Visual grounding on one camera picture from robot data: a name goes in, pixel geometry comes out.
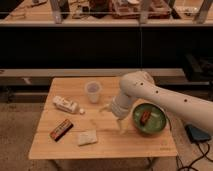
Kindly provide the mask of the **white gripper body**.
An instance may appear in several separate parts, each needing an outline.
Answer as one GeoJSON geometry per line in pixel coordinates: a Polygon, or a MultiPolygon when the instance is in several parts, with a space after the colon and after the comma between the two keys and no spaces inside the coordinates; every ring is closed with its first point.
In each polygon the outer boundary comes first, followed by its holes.
{"type": "Polygon", "coordinates": [[[134,98],[124,93],[118,93],[110,103],[111,112],[119,119],[124,119],[130,113],[134,98]]]}

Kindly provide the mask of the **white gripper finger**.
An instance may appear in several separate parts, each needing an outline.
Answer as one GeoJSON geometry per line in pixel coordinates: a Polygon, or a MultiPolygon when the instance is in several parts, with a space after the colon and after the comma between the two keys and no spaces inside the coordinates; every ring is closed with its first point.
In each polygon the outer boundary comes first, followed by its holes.
{"type": "Polygon", "coordinates": [[[104,106],[102,106],[99,112],[103,112],[103,111],[111,112],[110,104],[105,104],[104,106]]]}
{"type": "Polygon", "coordinates": [[[128,122],[125,119],[117,119],[119,133],[124,134],[127,131],[128,122]]]}

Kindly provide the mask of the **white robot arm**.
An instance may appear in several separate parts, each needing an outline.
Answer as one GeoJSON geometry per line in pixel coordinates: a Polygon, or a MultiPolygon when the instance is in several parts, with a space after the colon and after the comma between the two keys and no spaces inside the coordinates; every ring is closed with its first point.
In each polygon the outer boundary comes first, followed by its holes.
{"type": "Polygon", "coordinates": [[[101,111],[107,110],[124,119],[138,99],[152,102],[213,135],[213,102],[158,87],[146,71],[123,75],[118,94],[101,111]]]}

